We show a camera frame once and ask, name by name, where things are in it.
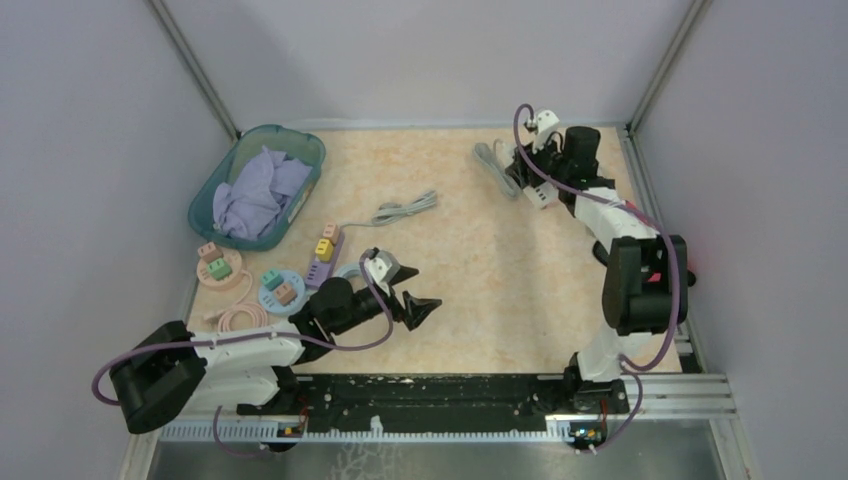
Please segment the white power strip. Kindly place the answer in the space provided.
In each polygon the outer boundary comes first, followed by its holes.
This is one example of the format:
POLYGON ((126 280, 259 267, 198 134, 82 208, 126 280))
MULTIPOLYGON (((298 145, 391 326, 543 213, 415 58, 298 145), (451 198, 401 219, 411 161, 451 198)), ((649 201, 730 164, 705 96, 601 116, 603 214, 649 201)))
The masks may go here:
POLYGON ((559 202, 559 190, 548 182, 536 187, 527 186, 523 189, 523 193, 530 200, 531 204, 539 210, 543 210, 559 202))

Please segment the purple power strip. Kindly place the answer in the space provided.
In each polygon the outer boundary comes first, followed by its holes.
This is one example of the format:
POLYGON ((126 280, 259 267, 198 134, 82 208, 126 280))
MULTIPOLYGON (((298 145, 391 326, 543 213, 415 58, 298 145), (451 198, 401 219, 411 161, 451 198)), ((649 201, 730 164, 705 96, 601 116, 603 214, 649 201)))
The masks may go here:
POLYGON ((332 276, 335 271, 336 263, 341 253, 344 244, 345 234, 342 231, 338 244, 335 245, 335 253, 330 263, 321 263, 315 260, 314 251, 310 264, 306 270, 304 277, 305 285, 308 289, 317 290, 320 285, 332 276))

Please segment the yellow plug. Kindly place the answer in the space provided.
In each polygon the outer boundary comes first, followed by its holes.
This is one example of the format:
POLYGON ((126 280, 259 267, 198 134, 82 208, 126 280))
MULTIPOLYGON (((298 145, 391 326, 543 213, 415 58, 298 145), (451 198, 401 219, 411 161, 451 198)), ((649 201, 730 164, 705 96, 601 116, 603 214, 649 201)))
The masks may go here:
POLYGON ((321 263, 330 263, 335 253, 335 244, 328 238, 321 238, 314 249, 314 258, 321 263))

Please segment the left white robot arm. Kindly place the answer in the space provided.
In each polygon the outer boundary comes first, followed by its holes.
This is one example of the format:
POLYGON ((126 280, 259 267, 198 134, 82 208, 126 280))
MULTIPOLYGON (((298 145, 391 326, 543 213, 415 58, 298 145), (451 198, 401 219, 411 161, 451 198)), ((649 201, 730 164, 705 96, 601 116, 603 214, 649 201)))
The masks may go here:
POLYGON ((292 369, 340 350, 334 336, 383 314, 391 324, 418 328, 442 304, 398 293, 417 275, 374 258, 361 274, 365 287, 331 277, 288 319, 244 332, 193 334, 179 321, 160 326, 133 350, 103 366, 92 390, 107 377, 112 404, 131 434, 160 429, 180 415, 233 407, 241 415, 285 414, 300 399, 292 369))

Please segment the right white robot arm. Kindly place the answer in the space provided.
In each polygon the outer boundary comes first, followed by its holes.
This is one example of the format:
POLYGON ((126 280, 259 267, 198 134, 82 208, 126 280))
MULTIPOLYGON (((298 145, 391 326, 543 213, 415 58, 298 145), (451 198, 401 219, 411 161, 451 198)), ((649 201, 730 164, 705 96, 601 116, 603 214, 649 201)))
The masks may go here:
POLYGON ((532 141, 516 146, 508 172, 523 187, 552 187, 558 199, 607 254, 601 306, 605 324, 573 357, 563 398, 576 412, 602 398, 600 383, 619 379, 625 368, 646 372, 668 352, 686 314, 685 241, 668 235, 622 199, 614 180, 601 174, 601 134, 591 127, 559 129, 556 120, 529 120, 532 141))

